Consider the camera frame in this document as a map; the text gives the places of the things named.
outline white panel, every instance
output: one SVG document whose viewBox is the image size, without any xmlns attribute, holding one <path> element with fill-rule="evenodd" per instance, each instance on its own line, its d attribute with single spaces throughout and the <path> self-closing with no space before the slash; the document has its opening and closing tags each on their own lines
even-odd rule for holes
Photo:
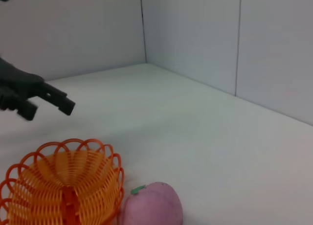
<svg viewBox="0 0 313 225">
<path fill-rule="evenodd" d="M 313 0 L 242 0 L 237 95 L 313 124 Z"/>
<path fill-rule="evenodd" d="M 46 79 L 144 62 L 140 0 L 0 2 L 0 54 Z"/>
<path fill-rule="evenodd" d="M 147 60 L 235 94 L 240 0 L 143 0 Z"/>
</svg>

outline orange basket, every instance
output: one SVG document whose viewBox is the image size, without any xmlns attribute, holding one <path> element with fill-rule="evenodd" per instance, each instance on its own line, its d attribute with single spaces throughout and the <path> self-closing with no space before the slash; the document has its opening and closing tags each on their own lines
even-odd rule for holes
<svg viewBox="0 0 313 225">
<path fill-rule="evenodd" d="M 72 143 L 78 145 L 74 151 L 67 147 Z M 51 147 L 54 154 L 41 153 Z M 17 179 L 10 177 L 13 169 Z M 6 172 L 0 192 L 6 185 L 9 196 L 0 195 L 0 208 L 7 217 L 0 225 L 112 225 L 124 197 L 123 181 L 121 157 L 111 145 L 97 139 L 46 143 Z"/>
</svg>

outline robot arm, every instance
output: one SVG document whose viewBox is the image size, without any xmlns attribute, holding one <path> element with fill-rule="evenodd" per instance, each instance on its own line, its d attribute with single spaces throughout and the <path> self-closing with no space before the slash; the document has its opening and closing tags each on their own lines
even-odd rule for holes
<svg viewBox="0 0 313 225">
<path fill-rule="evenodd" d="M 28 101 L 38 96 L 70 115 L 75 103 L 67 94 L 47 84 L 38 75 L 21 71 L 0 58 L 0 110 L 17 110 L 26 120 L 33 120 L 37 106 Z"/>
</svg>

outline pink toy fruit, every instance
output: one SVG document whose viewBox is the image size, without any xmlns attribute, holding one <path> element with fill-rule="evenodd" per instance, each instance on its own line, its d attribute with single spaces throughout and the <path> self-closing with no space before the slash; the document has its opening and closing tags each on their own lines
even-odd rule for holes
<svg viewBox="0 0 313 225">
<path fill-rule="evenodd" d="M 175 190 L 164 182 L 136 188 L 121 208 L 119 225 L 182 225 L 182 207 Z"/>
</svg>

